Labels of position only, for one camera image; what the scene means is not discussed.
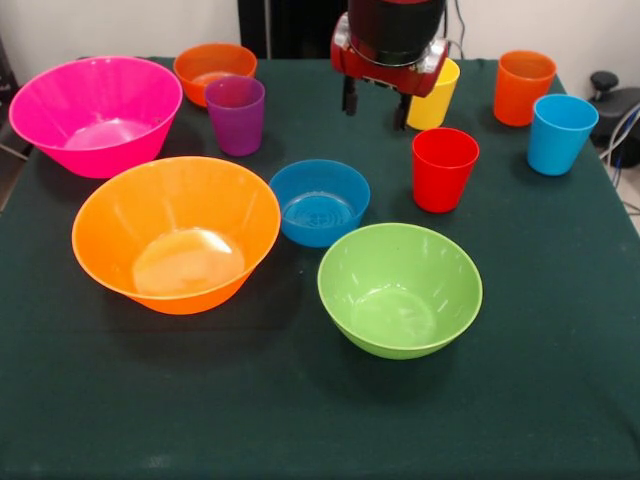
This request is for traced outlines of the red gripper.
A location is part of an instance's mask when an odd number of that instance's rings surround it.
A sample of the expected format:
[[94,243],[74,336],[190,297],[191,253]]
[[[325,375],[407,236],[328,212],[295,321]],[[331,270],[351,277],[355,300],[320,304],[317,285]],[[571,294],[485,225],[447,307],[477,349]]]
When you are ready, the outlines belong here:
[[348,14],[343,13],[334,29],[330,47],[333,68],[345,75],[342,91],[342,111],[348,116],[357,113],[358,95],[355,80],[365,80],[401,93],[394,111],[393,128],[405,130],[412,96],[430,94],[448,55],[447,41],[434,39],[414,63],[390,66],[375,63],[359,53],[351,42]]

